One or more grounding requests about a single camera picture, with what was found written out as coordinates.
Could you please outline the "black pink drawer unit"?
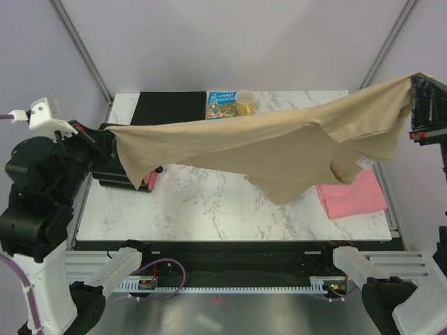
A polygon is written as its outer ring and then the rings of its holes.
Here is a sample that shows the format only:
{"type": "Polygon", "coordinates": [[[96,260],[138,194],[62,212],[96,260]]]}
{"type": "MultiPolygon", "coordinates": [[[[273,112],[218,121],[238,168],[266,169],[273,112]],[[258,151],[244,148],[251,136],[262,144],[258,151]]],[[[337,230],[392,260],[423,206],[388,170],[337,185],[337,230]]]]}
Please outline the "black pink drawer unit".
{"type": "Polygon", "coordinates": [[[125,170],[119,161],[115,136],[106,131],[102,140],[103,148],[111,152],[112,157],[104,163],[94,163],[91,167],[92,177],[99,182],[102,187],[122,188],[151,193],[154,190],[156,179],[163,172],[163,167],[159,166],[148,173],[140,182],[137,189],[126,176],[125,170]]]}

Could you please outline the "beige t shirt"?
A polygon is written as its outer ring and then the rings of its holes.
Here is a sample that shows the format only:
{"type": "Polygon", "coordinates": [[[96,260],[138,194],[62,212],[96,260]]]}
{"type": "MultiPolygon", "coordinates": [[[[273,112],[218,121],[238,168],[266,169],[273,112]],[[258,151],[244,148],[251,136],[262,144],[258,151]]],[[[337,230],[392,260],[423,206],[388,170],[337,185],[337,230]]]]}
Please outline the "beige t shirt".
{"type": "Polygon", "coordinates": [[[160,126],[110,126],[133,185],[166,164],[244,175],[275,204],[350,184],[361,160],[389,161],[412,109],[411,76],[324,105],[160,126]]]}

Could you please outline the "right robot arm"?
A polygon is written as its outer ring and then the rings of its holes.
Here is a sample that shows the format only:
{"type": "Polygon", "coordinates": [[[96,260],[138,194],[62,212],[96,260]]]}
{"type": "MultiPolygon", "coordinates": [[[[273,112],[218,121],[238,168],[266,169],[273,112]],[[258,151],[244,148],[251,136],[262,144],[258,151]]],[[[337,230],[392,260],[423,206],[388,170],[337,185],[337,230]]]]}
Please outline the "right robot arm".
{"type": "MultiPolygon", "coordinates": [[[[413,105],[409,137],[420,146],[437,144],[446,157],[446,85],[417,73],[411,77],[413,105]]],[[[342,270],[361,289],[362,303],[381,334],[446,333],[446,227],[439,228],[430,271],[419,285],[391,276],[352,246],[320,257],[330,275],[342,270]]]]}

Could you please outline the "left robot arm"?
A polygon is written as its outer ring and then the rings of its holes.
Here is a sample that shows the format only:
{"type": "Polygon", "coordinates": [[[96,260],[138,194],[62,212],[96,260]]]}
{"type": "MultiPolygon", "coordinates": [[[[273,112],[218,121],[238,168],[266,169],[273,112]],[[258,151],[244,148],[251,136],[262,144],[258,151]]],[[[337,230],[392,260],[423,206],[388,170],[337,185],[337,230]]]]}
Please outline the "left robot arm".
{"type": "Polygon", "coordinates": [[[112,134],[58,119],[46,98],[27,111],[13,110],[10,118],[34,132],[13,149],[5,166],[13,183],[1,215],[1,259],[19,276],[27,301],[28,320],[20,333],[86,334],[115,288],[133,272],[147,274],[154,264],[145,243],[128,240],[87,279],[67,279],[74,200],[90,170],[115,157],[112,134]]]}

